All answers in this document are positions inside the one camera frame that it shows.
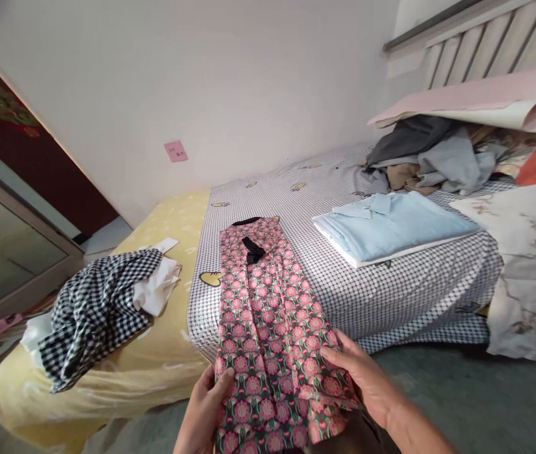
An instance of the yellow bedsheet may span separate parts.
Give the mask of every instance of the yellow bedsheet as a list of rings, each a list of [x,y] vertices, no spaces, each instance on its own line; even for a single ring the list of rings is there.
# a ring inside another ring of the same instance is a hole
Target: yellow bedsheet
[[[207,361],[188,337],[187,309],[209,192],[168,199],[114,253],[180,240],[167,252],[182,265],[180,281],[152,326],[87,372],[74,388],[51,395],[50,381],[21,345],[0,364],[0,423],[54,454],[80,453],[111,418],[133,417],[190,397]]]

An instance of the folded shirt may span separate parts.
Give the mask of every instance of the folded shirt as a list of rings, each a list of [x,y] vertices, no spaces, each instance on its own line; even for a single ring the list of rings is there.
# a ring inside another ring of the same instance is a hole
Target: folded shirt
[[[375,194],[334,208],[313,221],[356,268],[473,235],[480,229],[418,192]]]

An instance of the pink floral dress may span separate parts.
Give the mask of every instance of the pink floral dress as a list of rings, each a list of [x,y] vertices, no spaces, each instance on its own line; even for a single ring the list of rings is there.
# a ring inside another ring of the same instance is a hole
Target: pink floral dress
[[[247,264],[248,237],[265,250]],[[349,374],[318,353],[337,339],[277,218],[220,234],[222,283],[216,379],[234,368],[216,450],[244,454],[304,448],[341,433],[358,408]]]

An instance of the white and black checkered sheet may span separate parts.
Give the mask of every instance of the white and black checkered sheet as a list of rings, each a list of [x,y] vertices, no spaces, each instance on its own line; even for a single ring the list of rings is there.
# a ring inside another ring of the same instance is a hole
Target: white and black checkered sheet
[[[356,165],[369,147],[329,153],[211,190],[190,290],[189,332],[210,360],[218,348],[219,286],[200,276],[219,272],[219,232],[253,216],[280,216],[281,227],[332,326],[368,352],[407,342],[487,343],[488,304],[502,266],[497,243],[485,231],[399,259],[353,269],[312,223],[312,217],[362,198],[372,177]],[[515,187],[489,181],[472,196]],[[458,195],[431,200],[453,210]]]

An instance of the floor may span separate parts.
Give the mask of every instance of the floor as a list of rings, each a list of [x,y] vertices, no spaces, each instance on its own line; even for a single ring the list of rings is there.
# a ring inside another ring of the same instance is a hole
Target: floor
[[[457,346],[396,347],[374,356],[462,454],[536,453],[536,363],[490,357]],[[169,454],[186,401],[90,439],[86,454]],[[0,428],[0,454],[38,454]]]
[[[85,252],[85,264],[110,254],[115,247],[131,235],[131,232],[131,227],[120,216],[102,227],[81,245],[81,249]]]

